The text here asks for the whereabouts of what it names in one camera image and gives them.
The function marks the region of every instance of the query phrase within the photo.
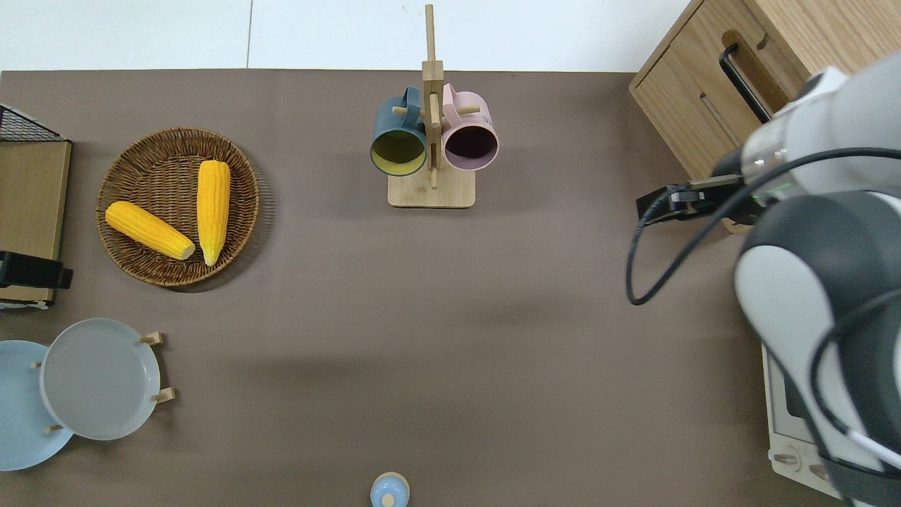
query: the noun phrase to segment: white floor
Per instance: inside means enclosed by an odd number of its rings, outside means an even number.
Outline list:
[[[0,70],[419,69],[423,1],[0,0]],[[635,71],[688,0],[432,0],[445,69]]]

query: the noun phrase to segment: mug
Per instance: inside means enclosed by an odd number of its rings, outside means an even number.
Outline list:
[[[407,87],[403,97],[391,97],[378,106],[369,158],[388,176],[407,176],[425,165],[425,126],[419,117],[419,88]],[[397,115],[395,107],[405,107]]]
[[[478,106],[479,111],[461,115],[457,110],[466,106]],[[497,133],[485,99],[471,91],[458,92],[448,83],[444,85],[441,109],[446,122],[441,146],[448,164],[463,171],[478,171],[494,161]]]

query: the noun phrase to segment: yellow corn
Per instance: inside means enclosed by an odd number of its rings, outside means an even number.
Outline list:
[[[113,229],[173,259],[184,261],[194,253],[194,243],[185,235],[128,201],[115,201],[105,217]]]
[[[197,234],[207,266],[216,264],[225,244],[230,179],[225,162],[201,162],[197,172]]]

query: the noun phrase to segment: round basket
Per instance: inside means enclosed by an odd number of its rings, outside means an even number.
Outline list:
[[[232,174],[225,245],[214,266],[204,263],[197,236],[197,171],[200,162],[223,161]],[[197,246],[185,261],[167,257],[110,227],[105,211],[117,200],[140,206]],[[257,224],[259,185],[250,161],[228,139],[198,128],[173,128],[132,144],[106,173],[97,196],[100,241],[113,262],[132,277],[161,287],[206,280],[225,269]]]

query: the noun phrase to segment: pink mug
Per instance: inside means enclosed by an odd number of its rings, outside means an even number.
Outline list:
[[[443,102],[441,146],[448,164],[462,171],[478,171],[494,161],[497,133],[485,99],[471,91],[458,92],[448,83],[444,85]],[[467,106],[478,106],[479,110],[461,115],[458,109]]]

